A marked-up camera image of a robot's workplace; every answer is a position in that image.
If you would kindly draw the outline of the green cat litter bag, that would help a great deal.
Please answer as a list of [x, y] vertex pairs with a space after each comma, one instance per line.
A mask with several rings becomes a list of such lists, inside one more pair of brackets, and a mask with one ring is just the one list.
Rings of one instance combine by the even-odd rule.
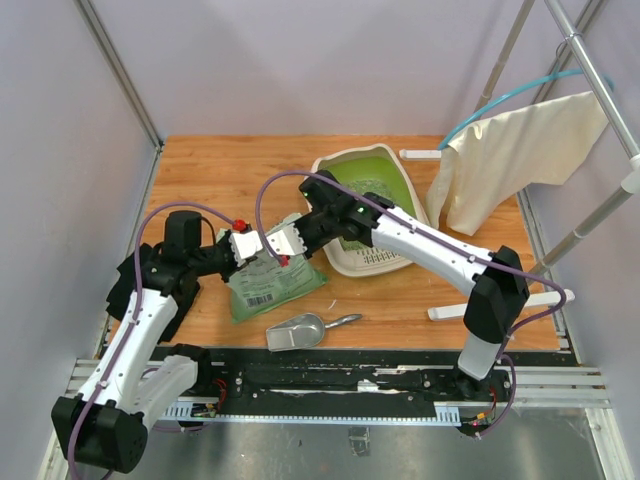
[[234, 273], [226, 283], [231, 290], [231, 322], [238, 324], [305, 296], [328, 282], [304, 256], [281, 266], [268, 253]]

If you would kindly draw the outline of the metal litter scoop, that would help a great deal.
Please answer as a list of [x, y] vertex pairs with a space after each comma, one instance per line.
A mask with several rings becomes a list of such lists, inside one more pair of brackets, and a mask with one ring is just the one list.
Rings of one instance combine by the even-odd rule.
[[312, 313], [297, 315], [266, 330], [267, 348], [270, 352], [312, 348], [323, 341], [327, 330], [355, 322], [362, 317], [362, 314], [350, 314], [325, 323]]

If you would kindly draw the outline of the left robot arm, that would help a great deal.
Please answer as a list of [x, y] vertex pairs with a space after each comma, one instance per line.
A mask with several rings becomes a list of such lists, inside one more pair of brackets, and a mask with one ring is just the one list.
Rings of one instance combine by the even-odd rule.
[[237, 263], [228, 241], [201, 244], [205, 213], [245, 229], [219, 211], [194, 202], [164, 205], [169, 216], [159, 248], [140, 243], [120, 266], [108, 296], [120, 327], [98, 366], [72, 397], [56, 400], [51, 418], [73, 479], [79, 465], [107, 474], [129, 473], [139, 463], [150, 431], [184, 392], [200, 396], [214, 383], [209, 353], [178, 345], [161, 366], [144, 371], [168, 328], [193, 305], [201, 276], [229, 277]]

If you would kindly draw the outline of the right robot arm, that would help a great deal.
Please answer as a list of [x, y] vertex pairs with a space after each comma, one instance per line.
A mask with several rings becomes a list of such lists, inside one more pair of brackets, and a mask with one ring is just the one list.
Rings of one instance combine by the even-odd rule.
[[488, 374], [508, 330], [529, 298], [519, 255], [467, 245], [419, 222], [391, 200], [357, 194], [328, 171], [307, 177], [299, 191], [311, 211], [295, 222], [305, 255], [342, 238], [395, 253], [445, 279], [468, 296], [468, 331], [453, 375], [455, 392], [474, 400], [489, 387]]

